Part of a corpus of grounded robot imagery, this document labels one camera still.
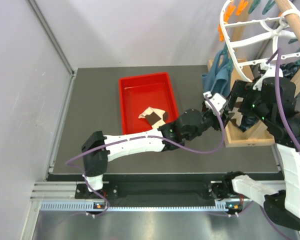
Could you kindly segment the blue sock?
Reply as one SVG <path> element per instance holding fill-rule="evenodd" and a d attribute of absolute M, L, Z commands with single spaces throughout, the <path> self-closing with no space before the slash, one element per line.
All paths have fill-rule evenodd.
<path fill-rule="evenodd" d="M 219 93 L 227 97 L 231 91 L 231 76 L 234 66 L 228 50 L 220 50 L 214 57 L 208 73 L 201 75 L 203 92 Z"/>

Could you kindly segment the pink brown patterned sock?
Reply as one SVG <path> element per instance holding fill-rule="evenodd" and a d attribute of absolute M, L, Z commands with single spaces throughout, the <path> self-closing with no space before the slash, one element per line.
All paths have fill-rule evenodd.
<path fill-rule="evenodd" d="M 165 110 L 148 107 L 138 116 L 138 118 L 146 119 L 153 129 L 158 129 L 166 124 L 169 114 Z"/>

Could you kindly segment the dark patterned sock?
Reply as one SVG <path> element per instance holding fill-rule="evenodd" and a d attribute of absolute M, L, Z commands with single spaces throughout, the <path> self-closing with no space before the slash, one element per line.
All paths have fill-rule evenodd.
<path fill-rule="evenodd" d="M 257 124 L 258 121 L 259 119 L 256 116 L 243 114 L 238 129 L 241 130 L 242 132 L 246 132 L 247 130 L 252 128 L 255 124 Z"/>

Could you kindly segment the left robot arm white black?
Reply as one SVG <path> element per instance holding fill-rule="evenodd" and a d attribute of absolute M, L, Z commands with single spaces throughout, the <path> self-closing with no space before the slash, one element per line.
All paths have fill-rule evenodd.
<path fill-rule="evenodd" d="M 232 116 L 228 110 L 213 111 L 210 107 L 203 112 L 188 109 L 175 121 L 144 132 L 127 135 L 93 132 L 81 147 L 88 183 L 87 194 L 95 199 L 103 194 L 103 175 L 109 162 L 139 153 L 159 153 L 182 148 L 186 141 L 201 136 L 209 128 L 222 130 Z"/>

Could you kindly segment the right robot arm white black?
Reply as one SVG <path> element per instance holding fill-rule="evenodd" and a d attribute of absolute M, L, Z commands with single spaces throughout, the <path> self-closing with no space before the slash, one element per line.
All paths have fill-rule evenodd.
<path fill-rule="evenodd" d="M 285 189 L 276 190 L 235 171 L 222 178 L 224 194 L 242 194 L 257 203 L 275 224 L 300 231 L 300 112 L 295 109 L 296 85 L 284 77 L 268 77 L 262 86 L 237 80 L 228 97 L 206 92 L 204 105 L 227 117 L 241 98 L 239 111 L 261 120 L 274 137 L 282 161 Z"/>

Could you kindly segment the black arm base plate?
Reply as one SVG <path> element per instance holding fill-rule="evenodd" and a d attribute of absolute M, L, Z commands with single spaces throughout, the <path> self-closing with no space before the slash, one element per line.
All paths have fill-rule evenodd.
<path fill-rule="evenodd" d="M 117 200 L 141 195 L 185 195 L 196 194 L 202 199 L 236 198 L 237 193 L 229 191 L 221 182 L 195 181 L 153 181 L 153 182 L 124 182 L 113 181 L 105 183 L 96 192 L 108 200 Z"/>

